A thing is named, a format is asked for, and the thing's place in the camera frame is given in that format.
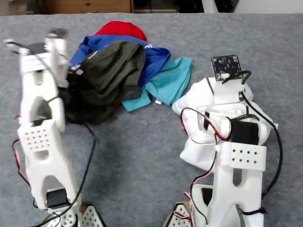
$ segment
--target light blue fabric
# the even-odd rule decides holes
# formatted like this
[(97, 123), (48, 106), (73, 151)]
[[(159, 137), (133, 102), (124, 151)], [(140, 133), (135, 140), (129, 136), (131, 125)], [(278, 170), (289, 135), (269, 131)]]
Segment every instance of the light blue fabric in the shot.
[(168, 59), (159, 73), (142, 88), (140, 98), (122, 102), (124, 108), (133, 111), (151, 103), (147, 92), (166, 105), (172, 105), (188, 85), (191, 62), (192, 59), (187, 57)]
[(141, 88), (141, 97), (140, 98), (123, 101), (122, 105), (128, 112), (131, 112), (133, 110), (146, 106), (150, 103), (151, 103), (151, 99), (149, 98), (146, 89)]

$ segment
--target wooden cabinet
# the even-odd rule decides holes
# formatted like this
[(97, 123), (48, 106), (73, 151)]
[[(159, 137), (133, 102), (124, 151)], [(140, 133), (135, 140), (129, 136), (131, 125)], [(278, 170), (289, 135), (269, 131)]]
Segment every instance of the wooden cabinet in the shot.
[(51, 14), (131, 13), (132, 0), (43, 0)]

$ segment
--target red cloth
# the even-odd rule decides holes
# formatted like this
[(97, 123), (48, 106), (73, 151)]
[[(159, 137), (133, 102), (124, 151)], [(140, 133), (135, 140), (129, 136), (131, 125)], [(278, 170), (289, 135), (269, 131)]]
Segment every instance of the red cloth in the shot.
[(147, 42), (143, 31), (130, 22), (111, 21), (104, 25), (95, 35), (128, 35)]

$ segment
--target clothing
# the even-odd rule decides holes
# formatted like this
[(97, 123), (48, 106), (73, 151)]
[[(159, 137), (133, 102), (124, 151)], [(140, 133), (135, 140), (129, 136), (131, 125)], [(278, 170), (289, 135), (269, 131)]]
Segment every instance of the clothing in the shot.
[(154, 47), (140, 39), (126, 35), (92, 35), (86, 36), (80, 44), (79, 49), (71, 59), (71, 66), (82, 62), (90, 53), (102, 50), (107, 45), (119, 40), (138, 43), (145, 47), (145, 64), (141, 72), (138, 85), (143, 87), (162, 68), (170, 57), (170, 52), (165, 48)]
[(151, 103), (148, 92), (166, 105), (172, 105), (188, 85), (191, 62), (192, 59), (187, 57), (175, 60), (170, 58), (160, 72), (142, 88), (140, 98), (124, 101), (122, 105), (129, 112), (148, 105)]
[(95, 35), (129, 35), (147, 42), (143, 31), (130, 22), (111, 21), (104, 25)]
[(114, 104), (139, 98), (144, 63), (144, 48), (127, 41), (113, 42), (88, 55), (69, 70), (70, 100), (64, 102), (67, 118), (98, 124), (114, 114)]

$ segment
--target circuit board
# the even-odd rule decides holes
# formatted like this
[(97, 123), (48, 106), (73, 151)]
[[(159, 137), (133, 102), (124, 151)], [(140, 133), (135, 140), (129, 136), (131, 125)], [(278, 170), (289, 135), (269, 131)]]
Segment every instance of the circuit board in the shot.
[(212, 64), (216, 81), (222, 81), (229, 76), (232, 79), (243, 78), (237, 55), (212, 57)]

